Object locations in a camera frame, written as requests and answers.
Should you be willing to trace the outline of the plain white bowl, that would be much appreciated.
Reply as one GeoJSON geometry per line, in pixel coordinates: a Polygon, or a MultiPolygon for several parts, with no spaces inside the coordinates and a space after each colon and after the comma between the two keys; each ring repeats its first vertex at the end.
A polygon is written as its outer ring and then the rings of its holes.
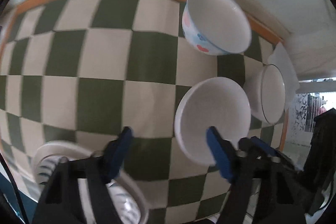
{"type": "Polygon", "coordinates": [[[251,108],[242,87],[226,77],[197,83],[181,99],[174,119],[174,133],[180,149],[191,161],[214,165],[206,131],[214,126],[220,136],[237,148],[251,124],[251,108]]]}

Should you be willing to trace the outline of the white bowl floral pattern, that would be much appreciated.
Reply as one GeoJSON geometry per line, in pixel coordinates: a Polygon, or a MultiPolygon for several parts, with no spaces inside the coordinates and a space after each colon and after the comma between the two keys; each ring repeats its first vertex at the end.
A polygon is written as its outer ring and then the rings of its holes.
{"type": "Polygon", "coordinates": [[[285,84],[276,65],[264,66],[245,81],[243,89],[255,118],[267,124],[278,122],[285,106],[285,84]]]}

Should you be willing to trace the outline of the white bowl pink blue pattern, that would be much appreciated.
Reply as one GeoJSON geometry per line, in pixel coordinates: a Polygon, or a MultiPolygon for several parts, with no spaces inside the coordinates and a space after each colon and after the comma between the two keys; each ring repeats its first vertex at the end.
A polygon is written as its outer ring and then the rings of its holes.
{"type": "Polygon", "coordinates": [[[248,19],[234,0],[187,0],[181,23],[189,44],[207,55],[240,54],[252,42],[248,19]]]}

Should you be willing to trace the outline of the white plate striped rim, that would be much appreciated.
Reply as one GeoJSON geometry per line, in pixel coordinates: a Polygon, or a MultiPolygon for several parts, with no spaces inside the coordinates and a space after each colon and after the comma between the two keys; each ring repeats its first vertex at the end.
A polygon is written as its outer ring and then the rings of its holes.
{"type": "MultiPolygon", "coordinates": [[[[31,167],[35,182],[40,189],[43,189],[62,157],[78,160],[92,154],[93,151],[71,141],[49,141],[37,149],[32,159],[31,167]]],[[[87,179],[80,178],[77,181],[85,220],[87,223],[95,223],[87,179]]],[[[117,178],[106,184],[106,188],[123,223],[147,223],[149,208],[145,197],[125,171],[121,170],[117,178]]]]}

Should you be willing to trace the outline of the green white checkered mat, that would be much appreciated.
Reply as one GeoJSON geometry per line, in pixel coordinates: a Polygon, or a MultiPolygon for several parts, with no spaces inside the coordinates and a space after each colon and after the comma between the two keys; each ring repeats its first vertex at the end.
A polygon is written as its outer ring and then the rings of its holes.
{"type": "Polygon", "coordinates": [[[220,211],[229,185],[179,149],[175,110],[202,80],[243,84],[280,38],[251,20],[245,53],[205,55],[183,36],[185,1],[28,0],[13,10],[1,46],[1,153],[25,195],[39,198],[32,159],[43,144],[97,151],[130,126],[125,170],[145,195],[150,223],[220,211]]]}

